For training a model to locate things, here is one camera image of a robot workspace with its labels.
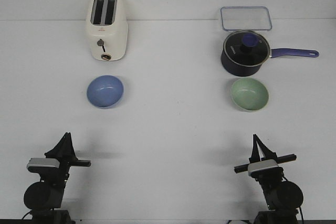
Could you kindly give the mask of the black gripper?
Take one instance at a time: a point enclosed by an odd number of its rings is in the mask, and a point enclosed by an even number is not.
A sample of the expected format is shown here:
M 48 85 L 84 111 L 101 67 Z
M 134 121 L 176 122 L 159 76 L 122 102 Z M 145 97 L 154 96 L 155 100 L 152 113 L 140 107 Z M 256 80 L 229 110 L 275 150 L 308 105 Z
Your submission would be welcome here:
M 57 189 L 65 189 L 72 166 L 90 167 L 91 160 L 78 159 L 72 144 L 71 133 L 66 132 L 56 146 L 45 153 L 46 158 L 55 158 L 60 162 L 59 168 L 41 168 L 41 180 Z
M 234 167 L 234 172 L 236 174 L 247 172 L 248 173 L 248 165 L 251 163 L 266 161 L 266 160 L 275 160 L 278 164 L 278 167 L 267 169 L 261 172 L 252 173 L 252 178 L 255 179 L 263 190 L 267 187 L 275 187 L 282 181 L 283 171 L 284 169 L 279 166 L 279 164 L 292 162 L 297 159 L 295 154 L 289 154 L 281 157 L 277 157 L 277 154 L 271 151 L 257 136 L 257 134 L 253 135 L 253 149 L 251 153 L 251 157 L 249 158 L 248 164 L 242 164 Z

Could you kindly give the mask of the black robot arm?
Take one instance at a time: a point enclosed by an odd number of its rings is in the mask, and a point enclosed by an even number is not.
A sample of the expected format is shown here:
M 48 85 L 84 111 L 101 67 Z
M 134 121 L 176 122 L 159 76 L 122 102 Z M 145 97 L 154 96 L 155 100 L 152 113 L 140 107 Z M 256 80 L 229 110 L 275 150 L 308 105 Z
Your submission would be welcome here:
M 29 160 L 27 170 L 40 176 L 24 193 L 24 204 L 30 210 L 32 223 L 75 223 L 68 210 L 60 209 L 72 166 L 89 167 L 91 161 L 76 157 L 69 132 L 44 158 Z
M 297 214 L 302 214 L 303 192 L 285 177 L 280 166 L 296 159 L 295 154 L 278 156 L 257 134 L 253 135 L 249 163 L 234 167 L 236 174 L 247 172 L 262 188 L 268 209 L 258 212 L 253 223 L 298 223 Z

